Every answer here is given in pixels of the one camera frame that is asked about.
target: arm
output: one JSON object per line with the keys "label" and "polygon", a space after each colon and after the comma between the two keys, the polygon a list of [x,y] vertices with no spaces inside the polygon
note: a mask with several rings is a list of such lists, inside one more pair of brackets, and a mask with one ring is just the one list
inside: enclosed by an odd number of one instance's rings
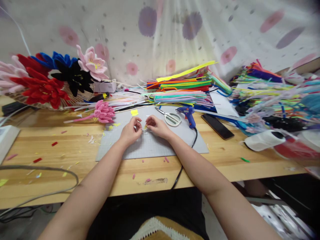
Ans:
{"label": "arm", "polygon": [[208,199],[228,239],[281,239],[245,197],[162,120],[149,116],[147,124],[171,144],[194,185]]}
{"label": "arm", "polygon": [[142,134],[141,121],[133,117],[119,140],[73,190],[39,239],[86,239],[88,230],[109,196],[122,154]]}

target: left hand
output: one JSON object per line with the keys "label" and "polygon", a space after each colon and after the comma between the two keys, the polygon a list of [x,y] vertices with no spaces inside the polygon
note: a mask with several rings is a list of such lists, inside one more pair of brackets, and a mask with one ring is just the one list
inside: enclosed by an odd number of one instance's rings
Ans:
{"label": "left hand", "polygon": [[119,141],[126,146],[134,143],[142,134],[141,121],[139,117],[132,117],[130,122],[123,128]]}

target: forearm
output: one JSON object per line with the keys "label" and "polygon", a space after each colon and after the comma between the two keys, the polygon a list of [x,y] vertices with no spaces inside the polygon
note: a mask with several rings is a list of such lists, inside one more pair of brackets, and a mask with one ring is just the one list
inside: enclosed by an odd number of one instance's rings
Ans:
{"label": "forearm", "polygon": [[228,239],[280,239],[245,197],[180,137],[169,139],[188,176],[206,196]]}
{"label": "forearm", "polygon": [[39,239],[85,239],[93,220],[106,201],[123,152],[116,142],[99,163],[74,189]]}
{"label": "forearm", "polygon": [[225,188],[230,182],[204,157],[177,135],[168,139],[193,184],[205,194]]}

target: polka dot curtain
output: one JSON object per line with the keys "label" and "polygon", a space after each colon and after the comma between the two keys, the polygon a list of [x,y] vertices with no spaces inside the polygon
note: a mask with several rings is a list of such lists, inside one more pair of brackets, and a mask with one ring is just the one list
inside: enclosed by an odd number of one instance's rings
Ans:
{"label": "polka dot curtain", "polygon": [[[226,81],[259,59],[276,72],[320,56],[317,0],[0,0],[33,55],[77,56],[94,46],[107,75],[135,85],[210,60]],[[27,55],[16,25],[0,9],[0,60]]]}

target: blue pipe cleaner flower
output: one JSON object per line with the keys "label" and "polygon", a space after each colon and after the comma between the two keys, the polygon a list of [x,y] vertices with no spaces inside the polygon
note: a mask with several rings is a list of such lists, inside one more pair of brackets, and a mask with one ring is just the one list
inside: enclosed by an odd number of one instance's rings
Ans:
{"label": "blue pipe cleaner flower", "polygon": [[57,53],[55,51],[53,52],[52,57],[50,57],[49,55],[42,53],[42,52],[40,54],[45,61],[41,61],[40,59],[38,59],[34,56],[31,56],[31,57],[34,60],[36,60],[38,63],[40,63],[42,66],[45,66],[49,69],[57,69],[58,70],[58,67],[55,64],[54,60],[61,62],[63,65],[65,65],[68,68],[70,68],[72,66],[72,64],[74,64],[75,62],[78,61],[77,58],[70,59],[70,56],[68,54],[63,56],[62,54]]}

